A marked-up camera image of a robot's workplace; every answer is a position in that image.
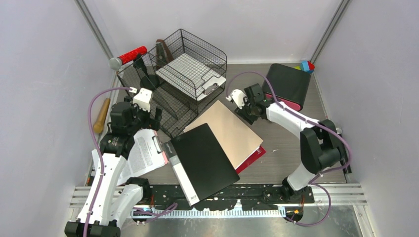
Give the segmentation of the beige folder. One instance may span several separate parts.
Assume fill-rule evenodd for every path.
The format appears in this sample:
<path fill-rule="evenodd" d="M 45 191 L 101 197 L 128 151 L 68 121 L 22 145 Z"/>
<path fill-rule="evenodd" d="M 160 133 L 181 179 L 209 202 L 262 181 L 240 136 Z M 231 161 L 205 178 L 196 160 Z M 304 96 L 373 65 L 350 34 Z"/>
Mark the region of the beige folder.
<path fill-rule="evenodd" d="M 187 132 L 208 124 L 221 147 L 236 169 L 249 157 L 263 140 L 219 100 L 183 130 Z"/>

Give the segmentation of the black pink drawer cabinet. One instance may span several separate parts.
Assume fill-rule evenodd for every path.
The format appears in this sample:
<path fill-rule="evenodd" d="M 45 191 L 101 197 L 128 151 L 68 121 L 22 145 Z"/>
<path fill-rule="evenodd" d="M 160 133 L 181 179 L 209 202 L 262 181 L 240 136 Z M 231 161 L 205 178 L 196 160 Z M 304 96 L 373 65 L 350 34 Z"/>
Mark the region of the black pink drawer cabinet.
<path fill-rule="evenodd" d="M 303 109 L 310 84 L 309 73 L 275 63 L 270 66 L 266 78 L 278 100 L 296 111 Z"/>

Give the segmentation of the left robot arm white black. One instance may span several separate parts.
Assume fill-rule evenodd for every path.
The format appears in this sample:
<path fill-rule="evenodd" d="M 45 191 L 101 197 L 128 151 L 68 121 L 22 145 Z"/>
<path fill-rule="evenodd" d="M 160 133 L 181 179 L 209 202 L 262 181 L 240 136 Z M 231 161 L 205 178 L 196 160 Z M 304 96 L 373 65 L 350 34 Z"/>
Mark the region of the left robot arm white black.
<path fill-rule="evenodd" d="M 99 155 L 96 176 L 82 210 L 74 222 L 67 222 L 68 237 L 119 237 L 121 227 L 134 206 L 147 204 L 152 192 L 148 179 L 128 179 L 121 195 L 113 201 L 117 182 L 131 150 L 135 134 L 145 128 L 160 129 L 162 109 L 154 116 L 139 104 L 118 102 L 111 107 L 108 132 L 97 145 Z"/>

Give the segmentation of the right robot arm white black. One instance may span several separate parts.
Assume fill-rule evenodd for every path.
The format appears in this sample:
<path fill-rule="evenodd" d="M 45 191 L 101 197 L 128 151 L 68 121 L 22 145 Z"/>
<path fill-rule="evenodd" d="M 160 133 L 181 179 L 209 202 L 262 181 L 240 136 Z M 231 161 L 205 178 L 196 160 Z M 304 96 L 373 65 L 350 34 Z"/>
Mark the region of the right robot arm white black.
<path fill-rule="evenodd" d="M 235 113 L 247 123 L 253 124 L 258 118 L 265 119 L 280 125 L 299 139 L 301 162 L 282 181 L 279 197 L 283 201 L 296 202 L 317 175 L 347 156 L 344 143 L 331 120 L 312 120 L 284 102 L 273 97 L 266 98 L 259 84 L 244 90 L 234 89 L 227 100 L 236 104 Z"/>

